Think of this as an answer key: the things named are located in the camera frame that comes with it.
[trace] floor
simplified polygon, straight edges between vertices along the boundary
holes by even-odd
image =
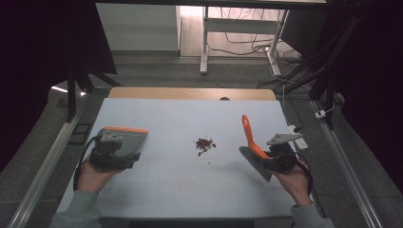
[[[202,7],[181,7],[182,57],[201,56],[203,35],[202,11]],[[278,10],[276,9],[209,8],[208,15],[210,18],[233,20],[278,20]],[[264,34],[209,32],[207,44],[211,48],[208,50],[208,56],[264,58],[266,54],[263,52],[263,47],[269,46],[272,43],[273,37],[273,35]],[[278,44],[278,51],[281,54],[287,50],[292,50],[292,48],[284,43]],[[296,56],[296,51],[287,52],[287,57]]]

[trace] wall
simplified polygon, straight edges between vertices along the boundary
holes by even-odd
[[[180,7],[97,4],[111,50],[179,50]]]

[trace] white table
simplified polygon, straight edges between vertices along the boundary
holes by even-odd
[[[106,125],[145,128],[142,155],[100,193],[104,217],[123,219],[256,219],[291,216],[293,199],[266,182],[239,152],[247,145],[241,115],[263,149],[287,133],[276,101],[105,99],[90,137]],[[217,145],[198,156],[195,141]],[[71,182],[58,211],[73,196]]]

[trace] table surface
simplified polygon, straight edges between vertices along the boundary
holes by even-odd
[[[176,100],[219,100],[226,97],[233,101],[276,100],[272,90],[244,88],[113,87],[108,97]]]
[[[242,114],[248,115],[255,142],[262,148],[267,147],[267,140],[275,133],[287,132],[279,102],[273,99],[235,101],[231,96],[232,101],[220,101],[212,99],[214,96],[209,93],[216,91],[219,98],[232,92],[243,94],[241,97],[245,98],[248,93],[260,92],[252,90],[239,89],[239,93],[235,93],[232,89],[193,88],[183,93],[182,88],[112,89],[110,97],[113,98],[105,99],[90,137],[105,125],[145,128],[149,133],[139,149],[142,155],[133,168],[113,177],[100,193],[98,202],[104,217],[255,219],[291,216],[294,201],[278,180],[273,177],[270,182],[265,181],[239,152],[240,146],[247,145]],[[169,97],[182,98],[154,99],[167,91]],[[270,90],[262,91],[266,93],[262,99],[273,95]],[[116,98],[120,93],[125,98]],[[212,139],[217,147],[198,156],[195,145],[198,138]],[[67,209],[72,196],[70,182],[58,211]]]

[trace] dark background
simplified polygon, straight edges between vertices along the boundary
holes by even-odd
[[[341,52],[336,90],[345,98],[342,113],[403,192],[403,7],[375,0]]]

